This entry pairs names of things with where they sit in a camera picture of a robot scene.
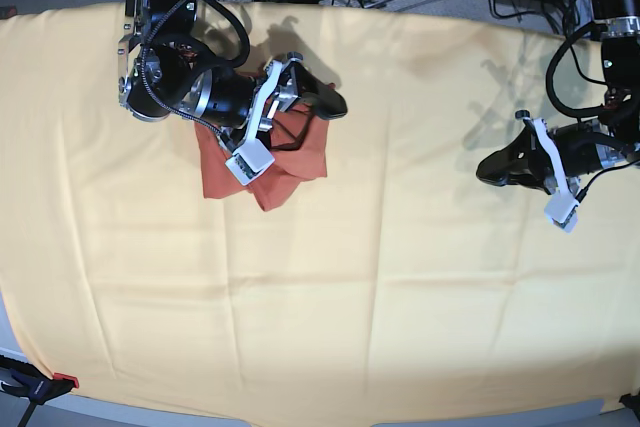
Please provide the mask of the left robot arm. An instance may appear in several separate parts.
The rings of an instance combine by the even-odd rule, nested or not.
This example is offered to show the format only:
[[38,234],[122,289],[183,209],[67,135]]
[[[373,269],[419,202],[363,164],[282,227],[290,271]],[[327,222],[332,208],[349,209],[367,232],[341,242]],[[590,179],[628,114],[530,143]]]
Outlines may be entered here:
[[[551,105],[573,124],[537,131],[527,111],[516,116],[522,132],[505,148],[485,158],[477,178],[489,185],[518,185],[552,195],[566,185],[577,197],[579,178],[598,177],[639,163],[639,0],[589,0],[592,18],[580,25],[563,21],[564,41],[546,71]],[[602,104],[573,108],[556,94],[554,76],[566,53],[584,37],[601,45]]]

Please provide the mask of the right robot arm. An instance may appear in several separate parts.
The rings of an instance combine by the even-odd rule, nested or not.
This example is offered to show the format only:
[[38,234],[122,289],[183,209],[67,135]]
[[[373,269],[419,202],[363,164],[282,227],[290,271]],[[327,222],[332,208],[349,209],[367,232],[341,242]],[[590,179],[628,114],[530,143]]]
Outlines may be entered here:
[[[194,36],[201,3],[237,35],[234,57],[214,53]],[[119,102],[140,120],[176,114],[232,143],[247,138],[251,126],[268,131],[276,112],[297,103],[323,120],[347,114],[345,99],[309,72],[295,52],[283,67],[270,64],[259,77],[239,74],[250,49],[244,25],[217,0],[126,0],[118,47]]]

